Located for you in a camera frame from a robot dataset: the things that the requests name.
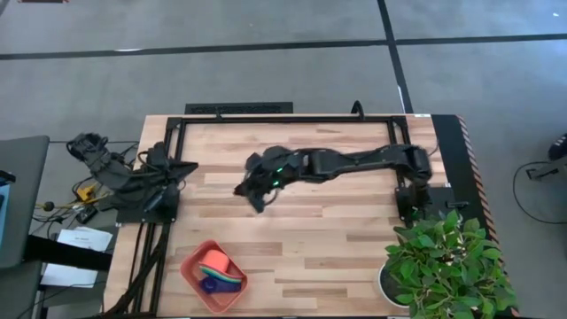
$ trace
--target red plastic bin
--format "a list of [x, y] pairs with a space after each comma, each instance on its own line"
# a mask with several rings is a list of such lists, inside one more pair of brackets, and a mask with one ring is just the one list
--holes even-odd
[[215, 242], [214, 240], [207, 240], [203, 244], [201, 244], [192, 255], [188, 256], [181, 265], [181, 274], [185, 280], [193, 287], [197, 295], [201, 298], [201, 300], [205, 303], [206, 307], [211, 310], [211, 312], [220, 314], [227, 311], [230, 306], [232, 306], [240, 295], [246, 289], [248, 285], [248, 277], [246, 274], [234, 263], [234, 261], [229, 257], [229, 267], [227, 268], [227, 273], [233, 276], [241, 276], [242, 277], [242, 288], [240, 292], [220, 292], [220, 293], [212, 293], [206, 294], [201, 290], [199, 287], [199, 281], [205, 278], [206, 275], [203, 274], [201, 269], [199, 268], [199, 262], [203, 260], [205, 257], [206, 252], [209, 250], [214, 249], [218, 250], [224, 254], [226, 254], [221, 246]]

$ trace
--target green object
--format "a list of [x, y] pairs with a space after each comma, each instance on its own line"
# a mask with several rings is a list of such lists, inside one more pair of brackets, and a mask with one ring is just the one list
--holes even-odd
[[516, 305], [504, 276], [498, 246], [486, 240], [477, 219], [461, 225], [456, 211], [444, 220], [421, 220], [412, 229], [394, 227], [399, 245], [389, 245], [385, 268], [400, 285], [397, 301], [412, 318], [493, 318]]
[[205, 274], [207, 274], [209, 276], [213, 276], [215, 278], [218, 278], [222, 281], [226, 281], [226, 282], [229, 282], [229, 283], [236, 283], [236, 284], [242, 282], [242, 279], [225, 276], [222, 273], [220, 273], [220, 272], [218, 272], [218, 271], [216, 271], [212, 268], [205, 267], [205, 266], [199, 266], [199, 267], [201, 268], [201, 271], [204, 272]]

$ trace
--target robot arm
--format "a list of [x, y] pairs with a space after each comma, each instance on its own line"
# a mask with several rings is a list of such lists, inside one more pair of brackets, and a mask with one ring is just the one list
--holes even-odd
[[267, 148], [263, 155], [251, 155], [246, 161], [245, 179], [234, 194], [247, 197], [261, 213], [264, 195], [294, 182], [324, 183], [345, 173], [377, 169], [396, 169], [412, 182], [409, 189], [412, 206], [424, 207], [430, 201], [428, 181], [431, 165], [427, 152], [414, 145], [387, 145], [371, 151], [341, 153], [331, 149], [288, 150], [282, 146]]

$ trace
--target butcher block tabletop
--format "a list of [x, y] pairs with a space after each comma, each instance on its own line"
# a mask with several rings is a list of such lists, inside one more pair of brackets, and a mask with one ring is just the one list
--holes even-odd
[[[407, 120], [411, 143], [432, 153], [430, 184], [445, 184], [431, 117], [409, 115]], [[163, 141], [166, 122], [166, 115], [146, 117], [139, 151]], [[291, 184], [262, 214], [232, 193], [244, 177], [246, 159], [269, 146], [360, 152], [386, 144], [384, 123], [188, 125], [182, 160], [199, 167], [186, 178], [171, 227], [158, 316], [215, 315], [180, 273], [183, 260], [207, 239], [220, 243], [248, 276], [242, 297], [223, 315], [405, 315], [407, 310], [390, 304], [377, 286], [378, 270], [386, 261], [384, 248], [397, 243], [392, 228], [402, 226], [392, 170], [341, 175], [323, 184]], [[138, 227], [120, 228], [105, 290], [108, 307], [128, 288]], [[152, 277], [146, 282], [143, 311], [149, 306]]]

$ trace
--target gray carpet floor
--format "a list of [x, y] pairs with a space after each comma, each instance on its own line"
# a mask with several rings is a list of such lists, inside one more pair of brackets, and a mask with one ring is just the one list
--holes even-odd
[[[567, 32], [561, 0], [386, 3], [397, 39]], [[0, 54], [384, 38], [373, 0], [10, 1], [0, 16]], [[398, 49], [414, 111], [457, 113], [468, 123], [520, 313], [564, 318], [567, 227], [525, 216], [511, 183], [518, 166], [545, 160], [567, 130], [567, 41]], [[146, 114], [182, 113], [186, 103], [292, 101], [296, 113], [342, 113], [355, 99], [367, 113], [401, 112], [387, 47], [0, 60], [2, 139], [65, 141], [94, 131], [127, 142], [139, 138]], [[52, 144], [39, 199], [69, 200], [86, 175], [63, 144]], [[517, 195], [526, 209], [567, 220], [560, 177], [521, 175]], [[113, 220], [99, 214], [90, 225]], [[93, 315], [99, 306], [98, 298], [82, 300], [54, 307], [50, 318]]]

